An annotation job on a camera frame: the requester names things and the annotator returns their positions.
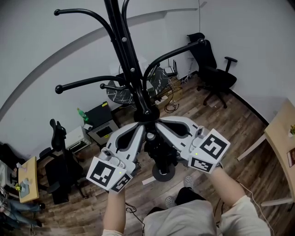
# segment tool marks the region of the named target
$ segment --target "sneaker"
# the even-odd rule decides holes
[[[167,208],[176,207],[176,203],[172,197],[167,197],[165,199],[165,205]]]
[[[41,223],[41,221],[38,220],[38,219],[36,219],[35,221],[37,222],[37,226],[39,226],[40,228],[42,228],[42,223]]]
[[[191,176],[186,176],[186,178],[183,180],[183,184],[186,188],[193,189],[193,186],[194,186],[193,178]]]
[[[44,210],[45,209],[45,204],[44,203],[40,203],[39,204],[39,207],[40,207],[41,210]]]

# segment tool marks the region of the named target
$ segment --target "jeans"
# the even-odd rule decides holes
[[[10,217],[6,216],[4,213],[0,213],[0,222],[8,224],[9,226],[15,228],[15,229],[20,229],[20,226],[17,221],[11,219]]]
[[[7,199],[7,204],[11,208],[9,217],[11,219],[17,220],[18,222],[24,224],[30,224],[37,226],[37,222],[33,219],[26,218],[20,212],[29,211],[29,212],[39,212],[41,208],[38,204],[35,203],[20,203],[18,201]]]

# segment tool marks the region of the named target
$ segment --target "office chair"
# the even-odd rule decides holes
[[[198,39],[204,39],[205,36],[202,33],[196,33],[188,35],[191,43],[198,41]],[[221,92],[228,94],[230,92],[230,87],[233,86],[236,82],[236,77],[228,73],[230,69],[231,62],[238,62],[236,59],[225,57],[228,60],[225,71],[216,69],[216,61],[213,56],[211,49],[211,44],[206,40],[205,46],[193,47],[190,49],[192,55],[196,59],[199,65],[199,74],[198,76],[206,83],[206,86],[198,86],[197,90],[206,89],[211,91],[210,94],[205,98],[203,104],[206,106],[208,100],[216,95],[223,103],[223,107],[227,108],[227,105],[221,96]]]
[[[65,135],[66,130],[57,121],[55,123],[54,119],[50,120],[50,125],[53,128],[53,137],[51,140],[51,145],[54,151],[62,151],[61,156],[53,156],[54,159],[45,165],[46,175],[49,183],[48,193],[52,193],[53,201],[55,204],[63,203],[69,201],[68,193],[71,191],[72,185],[79,190],[80,195],[83,198],[88,198],[85,196],[77,180],[84,177],[83,168],[74,160],[71,151],[65,148]],[[49,155],[51,153],[51,148],[46,148],[40,153],[41,156]]]

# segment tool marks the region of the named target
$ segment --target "chair armrest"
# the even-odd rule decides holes
[[[40,159],[43,159],[44,157],[49,156],[49,153],[51,153],[51,148],[48,147],[46,149],[44,149],[42,152],[40,152],[39,157]]]
[[[231,58],[231,57],[225,57],[225,59],[227,59],[228,60],[228,62],[227,62],[227,65],[226,65],[226,69],[225,69],[225,72],[229,72],[229,69],[230,69],[230,64],[231,64],[231,62],[233,61],[233,62],[238,62],[238,60],[236,60],[236,59],[233,59],[233,58]]]
[[[212,72],[218,72],[218,70],[214,69],[213,67],[207,66],[207,65],[204,66],[204,69],[212,71]]]
[[[233,62],[238,62],[238,60],[233,59],[233,58],[231,58],[231,57],[225,57],[225,59],[227,59],[227,60],[229,60],[229,61],[233,61]]]
[[[56,181],[53,185],[50,185],[47,188],[47,193],[51,194],[53,192],[55,192],[56,190],[58,190],[60,188],[60,183],[59,181]]]

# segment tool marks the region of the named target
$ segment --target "wooden desk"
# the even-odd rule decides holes
[[[23,198],[19,197],[20,203],[25,203],[39,198],[37,185],[37,158],[32,157],[24,163],[22,167],[27,168],[27,171],[21,168],[18,169],[18,183],[21,183],[25,178],[28,178],[30,182],[29,194]]]
[[[265,139],[271,145],[273,151],[275,152],[282,168],[285,173],[285,176],[288,180],[291,198],[283,198],[273,201],[265,201],[261,206],[273,206],[280,205],[284,203],[293,203],[295,202],[295,165],[289,167],[287,153],[295,148],[295,136],[292,138],[288,137],[288,133],[291,125],[295,124],[295,107],[287,99],[281,110],[277,113],[276,117],[264,130],[263,136],[256,141],[247,151],[245,151],[238,161],[245,158],[251,151],[253,151],[257,146],[259,146]]]

